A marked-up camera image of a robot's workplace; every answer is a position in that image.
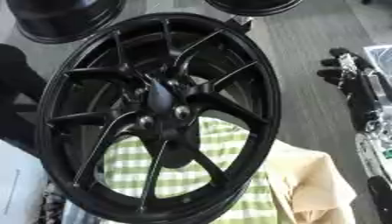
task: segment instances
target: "black object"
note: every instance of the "black object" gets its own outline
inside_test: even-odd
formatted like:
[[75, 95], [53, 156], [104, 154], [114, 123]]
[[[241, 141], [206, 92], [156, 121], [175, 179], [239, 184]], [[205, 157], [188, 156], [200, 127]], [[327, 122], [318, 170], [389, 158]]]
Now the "black object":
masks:
[[39, 103], [46, 82], [26, 62], [22, 51], [0, 44], [0, 138], [37, 157], [34, 147], [35, 124], [18, 112], [34, 112], [36, 105], [14, 104], [19, 94]]
[[123, 0], [7, 0], [19, 30], [46, 44], [85, 38], [113, 20]]
[[[200, 151], [193, 132], [210, 109], [239, 118], [250, 132], [225, 171]], [[64, 63], [43, 94], [37, 144], [56, 185], [91, 214], [127, 223], [199, 224], [241, 197], [279, 121], [277, 78], [245, 33], [200, 15], [151, 14], [99, 31]], [[152, 157], [139, 198], [110, 190], [96, 176], [106, 149], [126, 136], [139, 137]], [[211, 182], [157, 198], [160, 169], [193, 160]]]
[[206, 2], [230, 14], [265, 17], [290, 10], [302, 0], [206, 0]]
[[378, 100], [373, 93], [368, 77], [342, 69], [340, 67], [340, 57], [345, 54], [352, 55], [355, 66], [360, 71], [373, 67], [361, 56], [349, 52], [345, 48], [333, 48], [330, 53], [334, 58], [325, 59], [321, 62], [323, 66], [329, 68], [318, 71], [318, 76], [339, 87], [347, 98], [353, 126], [357, 131], [365, 131], [366, 124], [377, 118], [375, 117], [375, 111], [379, 108]]
[[367, 181], [367, 187], [372, 195], [377, 213], [383, 224], [392, 221], [392, 190], [381, 176], [374, 176]]

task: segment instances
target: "white paper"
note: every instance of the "white paper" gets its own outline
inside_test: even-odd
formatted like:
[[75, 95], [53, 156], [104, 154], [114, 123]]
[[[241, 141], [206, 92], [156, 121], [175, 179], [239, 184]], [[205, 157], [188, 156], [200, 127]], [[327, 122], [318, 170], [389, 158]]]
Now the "white paper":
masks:
[[38, 159], [0, 140], [0, 223], [33, 223], [46, 181]]

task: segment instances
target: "bolt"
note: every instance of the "bolt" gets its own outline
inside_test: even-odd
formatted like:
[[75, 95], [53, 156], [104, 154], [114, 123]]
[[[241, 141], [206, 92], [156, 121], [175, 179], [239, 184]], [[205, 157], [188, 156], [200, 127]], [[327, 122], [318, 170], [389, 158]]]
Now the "bolt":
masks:
[[174, 109], [174, 114], [178, 119], [183, 120], [191, 114], [191, 110], [186, 106], [179, 106]]
[[176, 87], [179, 85], [179, 82], [177, 80], [168, 80], [167, 84], [171, 87]]
[[143, 116], [139, 119], [139, 124], [145, 129], [148, 129], [154, 124], [154, 119], [150, 116]]
[[135, 90], [135, 95], [142, 95], [145, 92], [145, 89], [140, 87]]

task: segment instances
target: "metal part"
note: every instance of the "metal part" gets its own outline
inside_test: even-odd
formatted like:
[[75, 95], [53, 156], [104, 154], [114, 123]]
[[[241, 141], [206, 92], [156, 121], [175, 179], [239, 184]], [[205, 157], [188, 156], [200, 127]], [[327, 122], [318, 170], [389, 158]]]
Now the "metal part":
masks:
[[145, 115], [139, 119], [139, 125], [145, 129], [150, 128], [153, 124], [154, 124], [154, 118], [150, 116]]
[[7, 0], [17, 28], [28, 39], [58, 44], [83, 39], [107, 25], [123, 0]]
[[[138, 89], [147, 97], [123, 101]], [[235, 103], [221, 90], [244, 97]], [[200, 151], [198, 118], [208, 110], [236, 117], [249, 129], [229, 171]], [[37, 144], [53, 181], [92, 214], [128, 223], [208, 223], [241, 197], [267, 157], [279, 121], [277, 77], [243, 32], [200, 15], [152, 14], [98, 32], [66, 61], [41, 101]], [[69, 143], [60, 138], [64, 131], [70, 132]], [[115, 192], [95, 176], [107, 148], [129, 136], [138, 137], [151, 157], [141, 197]], [[158, 198], [160, 169], [192, 161], [211, 180], [184, 195]]]
[[234, 15], [265, 17], [296, 7], [302, 0], [206, 0], [220, 11]]
[[191, 114], [191, 110], [186, 106], [178, 106], [174, 109], [174, 114], [178, 119], [184, 120]]
[[168, 80], [167, 84], [172, 87], [177, 87], [179, 85], [179, 82], [177, 80]]

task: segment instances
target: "wheel spoke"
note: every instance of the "wheel spoke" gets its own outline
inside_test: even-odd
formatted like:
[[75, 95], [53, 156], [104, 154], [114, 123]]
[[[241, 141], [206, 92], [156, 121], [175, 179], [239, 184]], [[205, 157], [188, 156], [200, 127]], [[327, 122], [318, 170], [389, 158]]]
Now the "wheel spoke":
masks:
[[160, 144], [156, 156], [153, 157], [150, 169], [147, 174], [147, 178], [144, 182], [141, 204], [139, 207], [139, 212], [143, 212], [148, 200], [155, 198], [155, 186], [158, 181], [159, 173], [162, 169], [162, 156], [165, 153], [167, 141]]
[[127, 77], [121, 76], [113, 67], [88, 67], [75, 68], [66, 72], [66, 76], [72, 81], [102, 80], [102, 81], [127, 81]]
[[187, 97], [188, 101], [190, 103], [204, 104], [204, 111], [209, 109], [217, 110], [237, 117], [243, 120], [250, 128], [258, 129], [269, 123], [267, 119], [243, 108], [221, 94], [211, 92], [208, 87], [211, 87], [211, 85], [200, 85], [199, 88], [194, 88], [192, 94]]
[[97, 125], [102, 126], [105, 123], [107, 112], [91, 112], [73, 115], [63, 115], [50, 119], [48, 123], [53, 126], [63, 125]]
[[125, 54], [123, 43], [120, 40], [120, 35], [121, 35], [120, 31], [115, 31], [113, 33], [113, 39], [115, 40], [115, 49], [117, 51], [117, 57], [118, 57], [118, 64], [122, 66], [127, 63], [127, 56]]
[[232, 84], [235, 80], [237, 80], [237, 78], [239, 78], [239, 76], [242, 75], [244, 71], [246, 71], [247, 69], [249, 69], [250, 67], [252, 67], [254, 65], [257, 65], [257, 61], [249, 63], [246, 66], [242, 66], [241, 68], [233, 71], [230, 74], [225, 75], [222, 78], [219, 78], [217, 80], [213, 80], [212, 81], [213, 89], [216, 92], [220, 92], [222, 89], [226, 88], [227, 86]]
[[[80, 166], [80, 169], [77, 171], [73, 179], [73, 185], [75, 187], [80, 186], [80, 184], [84, 185], [85, 183], [91, 182], [89, 180], [91, 180], [94, 176], [94, 168], [105, 154], [107, 148], [116, 141], [125, 127], [129, 127], [130, 124], [136, 123], [136, 118], [137, 114], [130, 112], [119, 116], [113, 122], [110, 122], [103, 127], [91, 154]], [[137, 131], [129, 131], [128, 133], [137, 136]]]
[[186, 137], [181, 137], [178, 140], [181, 144], [183, 144], [184, 149], [189, 150], [194, 160], [200, 164], [206, 171], [209, 173], [211, 180], [214, 186], [224, 186], [226, 182], [228, 182], [228, 176], [226, 173], [215, 164], [209, 157], [207, 157], [200, 149], [194, 147], [190, 143], [186, 141]]
[[174, 45], [171, 34], [170, 21], [168, 19], [165, 19], [164, 21], [162, 21], [162, 26], [164, 27], [163, 34], [164, 41], [166, 42], [167, 51], [169, 55], [172, 55], [174, 51]]
[[185, 50], [182, 51], [182, 53], [176, 58], [174, 61], [174, 66], [175, 67], [180, 67], [188, 57], [192, 56], [195, 54], [200, 48], [204, 47], [207, 41], [215, 36], [217, 36], [219, 33], [221, 33], [222, 30], [215, 31], [208, 36], [200, 39], [199, 41], [196, 41], [195, 43], [191, 44], [189, 47], [187, 47]]

